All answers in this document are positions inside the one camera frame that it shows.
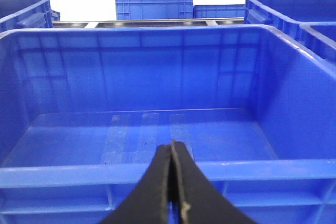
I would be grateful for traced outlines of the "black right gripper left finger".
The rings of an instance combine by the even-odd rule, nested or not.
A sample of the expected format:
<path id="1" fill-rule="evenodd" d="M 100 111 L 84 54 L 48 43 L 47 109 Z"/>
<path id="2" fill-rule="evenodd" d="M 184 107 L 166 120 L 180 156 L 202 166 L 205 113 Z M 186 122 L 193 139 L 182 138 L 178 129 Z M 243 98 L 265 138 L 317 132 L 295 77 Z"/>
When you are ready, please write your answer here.
<path id="1" fill-rule="evenodd" d="M 171 147 L 160 145 L 138 184 L 101 223 L 167 223 Z"/>

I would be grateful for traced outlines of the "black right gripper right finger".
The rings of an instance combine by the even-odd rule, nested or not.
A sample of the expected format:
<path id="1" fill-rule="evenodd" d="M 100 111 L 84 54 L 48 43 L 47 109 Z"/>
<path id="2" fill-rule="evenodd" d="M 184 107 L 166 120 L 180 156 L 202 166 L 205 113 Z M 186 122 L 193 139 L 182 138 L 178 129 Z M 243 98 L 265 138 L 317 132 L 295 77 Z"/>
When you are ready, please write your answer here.
<path id="1" fill-rule="evenodd" d="M 171 150 L 180 223 L 256 223 L 213 186 L 183 142 L 173 141 Z"/>

